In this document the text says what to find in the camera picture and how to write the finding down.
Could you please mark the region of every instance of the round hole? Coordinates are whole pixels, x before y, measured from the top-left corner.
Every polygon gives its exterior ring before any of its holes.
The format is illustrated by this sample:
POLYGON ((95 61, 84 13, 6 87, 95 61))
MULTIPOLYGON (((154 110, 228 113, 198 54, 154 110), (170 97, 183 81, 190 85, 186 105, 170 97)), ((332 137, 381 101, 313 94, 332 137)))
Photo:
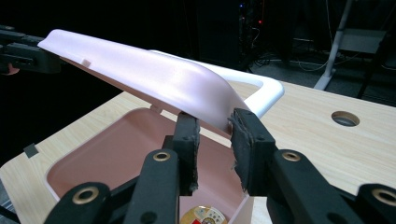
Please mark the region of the round hole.
POLYGON ((396 194, 386 189, 373 189, 373 195, 381 203, 396 206, 396 194))
POLYGON ((171 155, 166 152, 159 152, 159 153, 156 153, 153 156, 153 158, 155 161, 167 161, 167 160, 169 160, 169 158, 171 158, 171 155))
POLYGON ((145 212, 140 217, 140 223, 142 224, 152 224, 157 220, 157 215, 153 212, 145 212))
POLYGON ((282 154, 283 158, 288 161, 299 161, 301 158, 294 152, 284 152, 282 154))
POLYGON ((79 190, 73 196, 73 203, 84 204, 90 203, 99 195, 99 189, 97 187, 87 187, 79 190))
POLYGON ((354 127, 361 122, 356 115, 346 111, 335 111, 332 113, 332 120, 346 127, 354 127))
POLYGON ((340 215, 336 213, 329 213, 327 214, 327 218, 330 220, 332 223, 336 224, 347 224, 347 221, 345 220, 344 217, 341 217, 340 215))

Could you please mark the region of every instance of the wooden table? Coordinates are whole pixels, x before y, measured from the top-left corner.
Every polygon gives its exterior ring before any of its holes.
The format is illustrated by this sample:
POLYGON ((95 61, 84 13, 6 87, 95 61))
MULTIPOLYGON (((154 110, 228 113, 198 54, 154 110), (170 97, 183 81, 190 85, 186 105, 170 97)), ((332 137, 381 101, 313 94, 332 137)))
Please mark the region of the wooden table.
MULTIPOLYGON (((285 95, 261 121, 278 148, 300 151, 333 185, 356 194, 359 185, 380 183, 396 188, 396 108, 282 82, 285 95), (356 115, 346 127, 332 120, 335 111, 356 115)), ((243 97, 247 84, 232 83, 243 97)), ((148 103, 123 92, 36 145, 30 159, 22 153, 0 170, 1 180, 22 223, 43 223, 55 199, 45 186, 49 167, 70 150, 136 107, 148 103)), ((255 198, 251 223, 270 223, 265 198, 255 198)))

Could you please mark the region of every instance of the box lid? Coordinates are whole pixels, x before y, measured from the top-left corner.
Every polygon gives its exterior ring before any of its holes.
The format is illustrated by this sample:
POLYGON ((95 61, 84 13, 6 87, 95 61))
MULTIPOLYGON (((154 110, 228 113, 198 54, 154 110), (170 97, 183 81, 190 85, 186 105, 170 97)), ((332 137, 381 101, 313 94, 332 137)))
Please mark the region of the box lid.
POLYGON ((64 30, 51 31, 38 46, 160 109, 184 111, 223 133, 230 133, 228 117, 236 107, 249 109, 223 77, 178 57, 64 30))

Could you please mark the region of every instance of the plastic container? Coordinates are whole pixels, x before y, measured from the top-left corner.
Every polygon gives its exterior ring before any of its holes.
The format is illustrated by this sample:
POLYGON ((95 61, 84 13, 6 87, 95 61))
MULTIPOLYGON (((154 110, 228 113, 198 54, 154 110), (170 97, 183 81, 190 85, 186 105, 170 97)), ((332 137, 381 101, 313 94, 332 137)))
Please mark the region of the plastic container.
MULTIPOLYGON (((261 117, 283 94, 281 84, 268 77, 62 30, 52 31, 38 46, 155 108, 130 111, 55 162, 46 184, 57 200, 81 183, 98 181, 114 189, 138 176, 146 155, 174 133, 175 122, 159 113, 162 109, 189 113, 202 127, 230 137, 228 117, 234 108, 261 117), (244 101, 226 80, 260 89, 244 101)), ((201 135, 197 160, 199 188, 191 197, 180 197, 179 215, 195 206, 213 206, 229 223, 249 223, 253 200, 241 189, 232 149, 201 135)))

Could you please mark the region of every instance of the table hole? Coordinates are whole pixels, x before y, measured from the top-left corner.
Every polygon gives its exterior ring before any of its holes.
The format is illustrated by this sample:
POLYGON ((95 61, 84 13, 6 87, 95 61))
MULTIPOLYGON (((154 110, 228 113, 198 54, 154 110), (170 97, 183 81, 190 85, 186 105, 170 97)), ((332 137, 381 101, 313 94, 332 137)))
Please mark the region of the table hole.
POLYGON ((335 111, 332 113, 332 120, 346 127, 354 127, 361 122, 356 115, 346 111, 335 111))

